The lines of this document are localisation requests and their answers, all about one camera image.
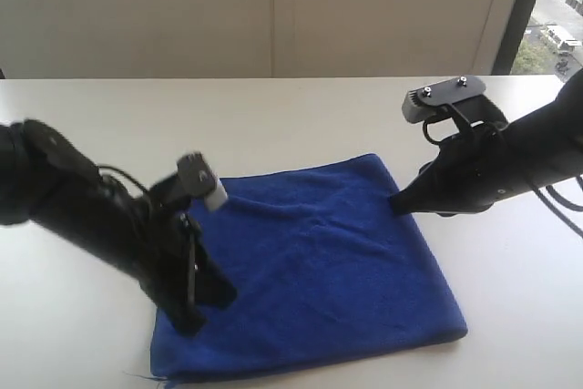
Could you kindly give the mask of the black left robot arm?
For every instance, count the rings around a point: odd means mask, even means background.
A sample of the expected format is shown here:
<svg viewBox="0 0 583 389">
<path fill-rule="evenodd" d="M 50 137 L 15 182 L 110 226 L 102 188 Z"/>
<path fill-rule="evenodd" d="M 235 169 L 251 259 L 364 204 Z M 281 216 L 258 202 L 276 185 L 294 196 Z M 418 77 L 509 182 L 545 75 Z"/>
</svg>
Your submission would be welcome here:
<svg viewBox="0 0 583 389">
<path fill-rule="evenodd" d="M 98 165 L 57 130 L 36 119 L 1 127 L 1 223 L 32 221 L 135 279 L 173 327 L 194 335 L 201 306 L 229 307 L 235 286 L 210 258 L 189 214 L 228 199 L 199 152 L 181 157 L 175 173 L 132 196 L 127 172 Z"/>
</svg>

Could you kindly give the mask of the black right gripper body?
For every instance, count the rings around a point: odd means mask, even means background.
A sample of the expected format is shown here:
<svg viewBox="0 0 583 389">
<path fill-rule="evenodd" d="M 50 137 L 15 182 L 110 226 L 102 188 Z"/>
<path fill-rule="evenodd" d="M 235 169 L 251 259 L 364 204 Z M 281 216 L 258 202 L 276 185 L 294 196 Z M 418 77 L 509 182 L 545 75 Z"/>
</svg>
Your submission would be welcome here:
<svg viewBox="0 0 583 389">
<path fill-rule="evenodd" d="M 439 142 L 436 158 L 418 175 L 418 210 L 475 214 L 495 203 L 547 185 L 547 128 L 487 123 L 472 134 Z"/>
</svg>

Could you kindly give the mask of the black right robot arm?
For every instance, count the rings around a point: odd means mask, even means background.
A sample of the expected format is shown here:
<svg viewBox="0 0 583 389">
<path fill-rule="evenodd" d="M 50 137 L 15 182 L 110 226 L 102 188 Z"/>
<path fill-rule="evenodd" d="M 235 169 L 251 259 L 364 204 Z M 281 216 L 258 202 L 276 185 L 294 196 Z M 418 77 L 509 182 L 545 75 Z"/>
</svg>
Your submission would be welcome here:
<svg viewBox="0 0 583 389">
<path fill-rule="evenodd" d="M 407 92 L 407 122 L 452 120 L 455 134 L 426 140 L 436 158 L 390 198 L 396 215 L 475 214 L 495 203 L 582 174 L 582 75 L 576 73 L 545 106 L 513 122 L 475 76 L 454 77 Z"/>
</svg>

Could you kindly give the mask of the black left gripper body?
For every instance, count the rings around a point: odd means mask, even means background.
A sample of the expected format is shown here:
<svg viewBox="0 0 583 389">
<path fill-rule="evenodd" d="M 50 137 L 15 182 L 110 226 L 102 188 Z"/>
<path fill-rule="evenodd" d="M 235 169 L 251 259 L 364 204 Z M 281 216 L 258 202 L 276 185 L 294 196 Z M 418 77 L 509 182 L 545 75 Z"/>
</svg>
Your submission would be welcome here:
<svg viewBox="0 0 583 389">
<path fill-rule="evenodd" d="M 195 295 L 197 262 L 209 259 L 187 210 L 167 210 L 149 189 L 134 197 L 116 170 L 98 165 L 47 124 L 22 123 L 22 220 L 32 221 L 156 293 Z"/>
</svg>

